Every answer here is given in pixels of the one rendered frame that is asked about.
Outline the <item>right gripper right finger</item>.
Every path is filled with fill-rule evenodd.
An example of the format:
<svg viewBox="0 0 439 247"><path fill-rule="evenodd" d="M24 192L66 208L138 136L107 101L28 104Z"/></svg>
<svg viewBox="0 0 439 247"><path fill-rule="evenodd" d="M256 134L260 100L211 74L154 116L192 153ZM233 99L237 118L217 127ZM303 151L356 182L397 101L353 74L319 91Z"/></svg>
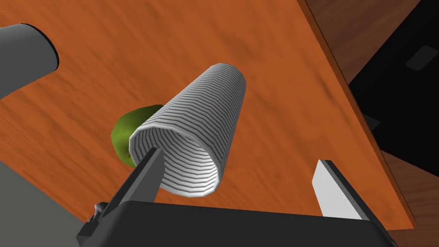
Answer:
<svg viewBox="0 0 439 247"><path fill-rule="evenodd" d="M369 221L365 202L330 160L318 160L312 187L324 217Z"/></svg>

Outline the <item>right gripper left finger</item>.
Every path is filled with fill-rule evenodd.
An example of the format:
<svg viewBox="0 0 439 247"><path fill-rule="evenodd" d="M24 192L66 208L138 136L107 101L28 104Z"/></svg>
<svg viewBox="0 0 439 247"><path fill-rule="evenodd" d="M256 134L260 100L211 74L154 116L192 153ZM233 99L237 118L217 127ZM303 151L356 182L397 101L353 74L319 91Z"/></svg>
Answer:
<svg viewBox="0 0 439 247"><path fill-rule="evenodd" d="M153 202L161 185L164 172L163 149L151 148L122 184L122 187L115 193L104 209L102 216L105 217L123 202Z"/></svg>

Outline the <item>green apple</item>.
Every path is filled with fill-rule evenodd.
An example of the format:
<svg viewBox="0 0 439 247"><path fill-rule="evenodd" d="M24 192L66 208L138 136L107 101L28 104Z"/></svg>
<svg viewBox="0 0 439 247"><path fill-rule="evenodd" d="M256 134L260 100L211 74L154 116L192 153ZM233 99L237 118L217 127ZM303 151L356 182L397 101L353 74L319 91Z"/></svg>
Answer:
<svg viewBox="0 0 439 247"><path fill-rule="evenodd" d="M162 107L163 105L151 105L137 108L117 120L111 132L111 142L121 162L129 167L135 167L129 153L129 138L139 126Z"/></svg>

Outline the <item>white striped ribbed cup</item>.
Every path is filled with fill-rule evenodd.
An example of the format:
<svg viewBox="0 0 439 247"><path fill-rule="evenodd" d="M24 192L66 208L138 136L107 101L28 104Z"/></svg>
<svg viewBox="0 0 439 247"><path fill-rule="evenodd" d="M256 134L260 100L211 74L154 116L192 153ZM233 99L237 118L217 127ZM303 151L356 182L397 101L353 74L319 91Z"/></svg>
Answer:
<svg viewBox="0 0 439 247"><path fill-rule="evenodd" d="M130 136L139 164L150 148L164 151L161 188L179 196L216 191L226 167L246 81L234 66L218 63L142 123Z"/></svg>

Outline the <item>orange wooden table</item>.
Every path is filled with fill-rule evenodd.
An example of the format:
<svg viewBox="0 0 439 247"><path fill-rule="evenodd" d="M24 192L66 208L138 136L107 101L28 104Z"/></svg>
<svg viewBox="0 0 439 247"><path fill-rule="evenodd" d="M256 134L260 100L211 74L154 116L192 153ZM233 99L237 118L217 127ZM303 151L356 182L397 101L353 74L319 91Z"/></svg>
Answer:
<svg viewBox="0 0 439 247"><path fill-rule="evenodd" d="M117 119L228 63L247 89L221 184L157 202L320 215L324 159L386 229L414 227L304 0L0 0L0 26L15 23L42 30L60 65L0 101L0 160L82 221L131 172L111 144Z"/></svg>

